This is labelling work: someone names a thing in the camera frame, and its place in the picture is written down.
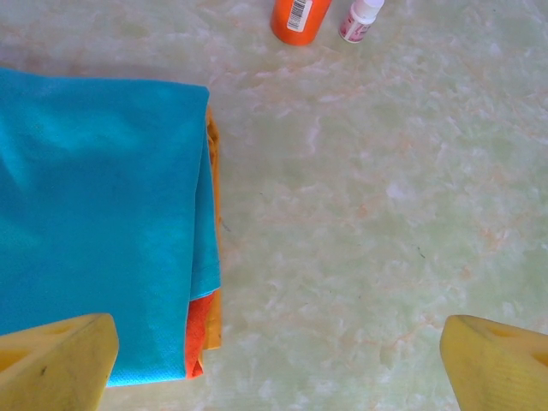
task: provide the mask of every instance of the small white bottle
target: small white bottle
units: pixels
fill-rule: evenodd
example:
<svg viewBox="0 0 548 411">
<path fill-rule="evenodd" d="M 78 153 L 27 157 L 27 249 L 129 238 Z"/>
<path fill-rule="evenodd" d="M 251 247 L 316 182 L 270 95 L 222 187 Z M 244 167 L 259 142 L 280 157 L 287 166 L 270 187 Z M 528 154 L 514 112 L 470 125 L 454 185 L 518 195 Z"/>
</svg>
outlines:
<svg viewBox="0 0 548 411">
<path fill-rule="evenodd" d="M 339 29 L 341 37 L 349 43 L 363 40 L 383 5 L 384 0 L 355 0 Z"/>
</svg>

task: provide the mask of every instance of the marble surface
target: marble surface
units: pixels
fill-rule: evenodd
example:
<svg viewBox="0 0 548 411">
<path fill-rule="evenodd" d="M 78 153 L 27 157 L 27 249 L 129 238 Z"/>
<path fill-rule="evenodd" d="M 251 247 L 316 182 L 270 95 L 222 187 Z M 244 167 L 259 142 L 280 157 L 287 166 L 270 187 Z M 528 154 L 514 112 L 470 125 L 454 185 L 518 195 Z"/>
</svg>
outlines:
<svg viewBox="0 0 548 411">
<path fill-rule="evenodd" d="M 102 411 L 456 411 L 468 313 L 548 333 L 548 3 L 334 0 L 280 43 L 271 0 L 4 0 L 0 64 L 200 83 L 222 132 L 224 346 Z"/>
</svg>

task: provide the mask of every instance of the blue towel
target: blue towel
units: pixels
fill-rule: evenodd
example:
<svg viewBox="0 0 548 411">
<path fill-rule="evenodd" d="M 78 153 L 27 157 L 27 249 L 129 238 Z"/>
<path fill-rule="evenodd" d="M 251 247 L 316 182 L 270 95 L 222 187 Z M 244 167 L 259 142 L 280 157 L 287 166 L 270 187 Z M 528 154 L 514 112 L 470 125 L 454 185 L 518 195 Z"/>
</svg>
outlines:
<svg viewBox="0 0 548 411">
<path fill-rule="evenodd" d="M 110 313 L 109 385 L 185 377 L 220 285 L 207 89 L 0 68 L 0 335 Z"/>
</svg>

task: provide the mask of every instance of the barcode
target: barcode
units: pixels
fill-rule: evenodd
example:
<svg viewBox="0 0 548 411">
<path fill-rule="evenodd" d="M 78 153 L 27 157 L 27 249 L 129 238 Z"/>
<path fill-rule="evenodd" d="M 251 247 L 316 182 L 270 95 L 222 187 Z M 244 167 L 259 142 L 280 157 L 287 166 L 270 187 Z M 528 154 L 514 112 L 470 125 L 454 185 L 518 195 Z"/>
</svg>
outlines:
<svg viewBox="0 0 548 411">
<path fill-rule="evenodd" d="M 308 13 L 312 7 L 312 0 L 294 0 L 289 15 L 288 29 L 302 32 L 307 24 Z"/>
</svg>

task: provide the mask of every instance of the bottle cap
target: bottle cap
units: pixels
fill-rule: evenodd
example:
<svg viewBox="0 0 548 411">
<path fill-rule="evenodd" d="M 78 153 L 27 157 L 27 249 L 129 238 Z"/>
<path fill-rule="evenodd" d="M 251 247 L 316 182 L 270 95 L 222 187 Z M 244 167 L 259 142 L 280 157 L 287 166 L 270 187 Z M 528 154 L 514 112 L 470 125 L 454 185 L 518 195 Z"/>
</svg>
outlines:
<svg viewBox="0 0 548 411">
<path fill-rule="evenodd" d="M 374 20 L 383 5 L 384 0 L 357 0 L 354 3 L 354 12 L 364 20 Z"/>
</svg>

